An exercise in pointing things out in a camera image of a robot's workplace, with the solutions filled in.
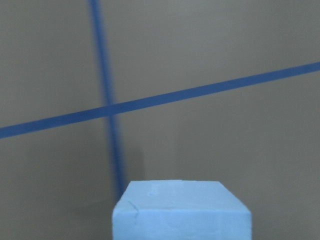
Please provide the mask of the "light blue foam block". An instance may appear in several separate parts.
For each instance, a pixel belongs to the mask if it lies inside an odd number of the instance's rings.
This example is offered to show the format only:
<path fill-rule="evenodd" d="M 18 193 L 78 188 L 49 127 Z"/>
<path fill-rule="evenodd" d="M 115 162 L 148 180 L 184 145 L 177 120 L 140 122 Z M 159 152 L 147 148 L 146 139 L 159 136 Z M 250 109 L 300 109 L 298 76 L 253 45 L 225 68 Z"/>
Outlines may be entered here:
<path fill-rule="evenodd" d="M 250 210 L 218 181 L 131 181 L 112 212 L 114 240 L 250 240 Z"/>

